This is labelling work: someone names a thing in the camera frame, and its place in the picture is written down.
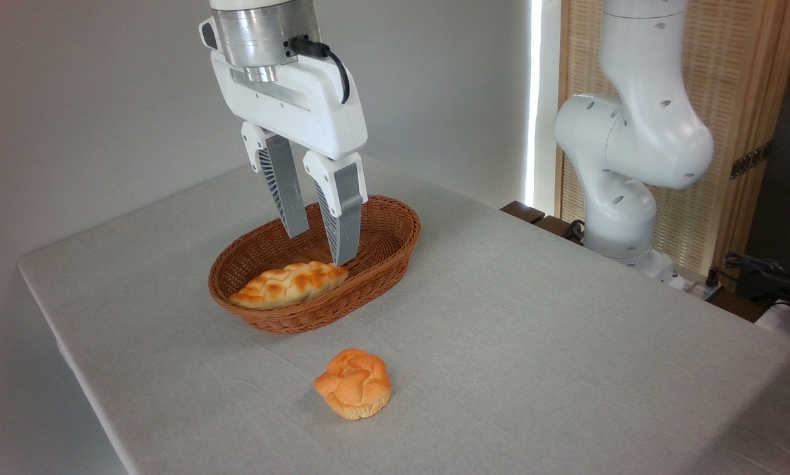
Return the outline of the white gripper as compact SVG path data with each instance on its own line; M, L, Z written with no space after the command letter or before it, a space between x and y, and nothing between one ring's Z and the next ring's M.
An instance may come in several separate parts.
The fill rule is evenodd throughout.
M334 264L342 267L357 255L361 205L369 199L361 157L352 154L368 141L355 79L347 73L345 104L343 76L329 59L301 56L278 64L276 81L252 81L242 69L226 63L215 25L211 18L200 24L202 42L211 49L226 104L245 120L241 135L251 168L265 178L286 234L294 238L304 234L309 223L287 139L311 149L304 156L305 171L316 183Z

